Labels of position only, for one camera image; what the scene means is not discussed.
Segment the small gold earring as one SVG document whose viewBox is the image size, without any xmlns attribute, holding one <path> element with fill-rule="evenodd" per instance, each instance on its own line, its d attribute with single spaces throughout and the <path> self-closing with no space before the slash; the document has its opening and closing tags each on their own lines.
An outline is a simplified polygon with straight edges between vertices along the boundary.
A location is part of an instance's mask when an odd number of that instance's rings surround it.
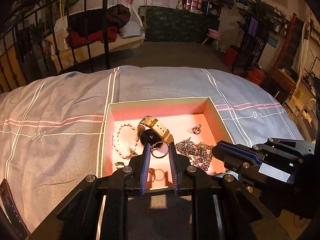
<svg viewBox="0 0 320 240">
<path fill-rule="evenodd" d="M 202 125 L 201 124 L 198 124 L 196 126 L 194 126 L 192 128 L 192 132 L 195 134 L 195 135 L 199 135 L 201 133 L 201 127 Z"/>
</svg>

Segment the thin gold bangle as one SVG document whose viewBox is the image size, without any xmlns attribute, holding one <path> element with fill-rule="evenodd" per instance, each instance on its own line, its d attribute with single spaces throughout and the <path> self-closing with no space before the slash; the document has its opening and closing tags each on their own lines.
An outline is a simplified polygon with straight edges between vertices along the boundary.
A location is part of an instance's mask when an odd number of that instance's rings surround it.
<svg viewBox="0 0 320 240">
<path fill-rule="evenodd" d="M 162 181 L 166 178 L 166 172 L 161 169 L 149 168 L 148 170 L 148 183 L 154 183 L 155 181 Z"/>
</svg>

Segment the mint green jewelry box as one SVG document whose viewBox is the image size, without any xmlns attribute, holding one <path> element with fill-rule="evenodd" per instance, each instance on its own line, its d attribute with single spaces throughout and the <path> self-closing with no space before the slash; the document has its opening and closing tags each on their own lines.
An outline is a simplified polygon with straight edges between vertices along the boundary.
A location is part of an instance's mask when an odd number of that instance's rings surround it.
<svg viewBox="0 0 320 240">
<path fill-rule="evenodd" d="M 192 128 L 201 124 L 201 133 Z M 209 97 L 119 102 L 109 105 L 99 176 L 109 176 L 129 164 L 129 155 L 143 152 L 143 143 L 152 145 L 150 167 L 166 172 L 162 181 L 147 183 L 151 190 L 172 185 L 168 145 L 189 140 L 191 145 L 211 147 L 221 140 L 233 142 L 222 117 Z"/>
</svg>

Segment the pink small stool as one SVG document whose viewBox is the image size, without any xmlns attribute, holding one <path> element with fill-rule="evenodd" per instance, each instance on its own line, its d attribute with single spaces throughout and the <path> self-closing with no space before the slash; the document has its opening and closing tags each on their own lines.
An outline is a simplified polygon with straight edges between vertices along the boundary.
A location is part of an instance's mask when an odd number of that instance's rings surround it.
<svg viewBox="0 0 320 240">
<path fill-rule="evenodd" d="M 221 40 L 221 33 L 219 31 L 208 29 L 208 34 L 206 39 L 202 42 L 202 45 L 204 45 L 210 38 L 213 39 L 213 45 L 215 46 L 215 49 L 218 50 L 219 48 L 219 41 Z"/>
</svg>

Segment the large green plant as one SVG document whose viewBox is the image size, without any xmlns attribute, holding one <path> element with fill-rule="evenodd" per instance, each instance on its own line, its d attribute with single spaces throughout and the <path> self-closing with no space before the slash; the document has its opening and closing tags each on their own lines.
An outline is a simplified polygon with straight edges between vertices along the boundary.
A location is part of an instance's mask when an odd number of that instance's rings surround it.
<svg viewBox="0 0 320 240">
<path fill-rule="evenodd" d="M 246 35 L 263 36 L 266 33 L 279 35 L 285 15 L 277 8 L 262 0 L 236 0 L 236 9 L 242 18 L 237 21 L 241 39 L 239 47 Z"/>
</svg>

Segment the green floral covered cabinet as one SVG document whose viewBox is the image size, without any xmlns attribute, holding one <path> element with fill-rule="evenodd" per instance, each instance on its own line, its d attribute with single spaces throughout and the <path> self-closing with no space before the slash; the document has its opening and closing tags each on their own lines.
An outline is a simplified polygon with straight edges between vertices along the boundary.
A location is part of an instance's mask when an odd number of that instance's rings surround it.
<svg viewBox="0 0 320 240">
<path fill-rule="evenodd" d="M 201 43 L 208 29 L 218 24 L 210 16 L 157 6 L 140 6 L 138 14 L 146 24 L 148 42 Z"/>
</svg>

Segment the red clothes pile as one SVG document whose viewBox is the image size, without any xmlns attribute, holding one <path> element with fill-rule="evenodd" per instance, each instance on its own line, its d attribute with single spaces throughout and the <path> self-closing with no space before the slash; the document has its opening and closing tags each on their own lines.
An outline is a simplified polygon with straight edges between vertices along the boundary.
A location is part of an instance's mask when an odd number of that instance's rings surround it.
<svg viewBox="0 0 320 240">
<path fill-rule="evenodd" d="M 118 36 L 118 28 L 111 26 L 107 28 L 107 40 L 108 43 L 115 42 Z M 96 31 L 94 33 L 88 34 L 88 37 L 81 37 L 76 31 L 71 31 L 67 38 L 66 42 L 69 47 L 73 48 L 80 48 L 87 44 L 87 41 L 89 44 L 92 44 L 94 42 L 104 42 L 104 33 L 103 30 Z"/>
</svg>

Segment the white hanging swing chair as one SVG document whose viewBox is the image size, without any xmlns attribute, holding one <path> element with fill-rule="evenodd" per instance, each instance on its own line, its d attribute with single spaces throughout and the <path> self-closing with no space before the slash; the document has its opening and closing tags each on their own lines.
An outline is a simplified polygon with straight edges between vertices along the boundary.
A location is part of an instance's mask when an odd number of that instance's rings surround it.
<svg viewBox="0 0 320 240">
<path fill-rule="evenodd" d="M 54 33 L 46 38 L 57 72 L 105 53 L 102 8 L 94 8 L 57 19 Z M 143 23 L 131 4 L 108 7 L 110 52 L 138 48 L 145 40 Z"/>
</svg>

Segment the black iron bed frame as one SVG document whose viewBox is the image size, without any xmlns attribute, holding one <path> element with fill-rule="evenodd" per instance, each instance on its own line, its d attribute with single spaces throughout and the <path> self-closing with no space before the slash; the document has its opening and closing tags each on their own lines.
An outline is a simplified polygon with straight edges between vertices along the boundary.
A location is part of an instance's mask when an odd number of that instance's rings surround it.
<svg viewBox="0 0 320 240">
<path fill-rule="evenodd" d="M 110 68 L 108 0 L 27 0 L 1 23 L 1 93 L 35 80 L 78 70 L 80 49 L 95 57 L 90 38 L 99 33 Z"/>
</svg>

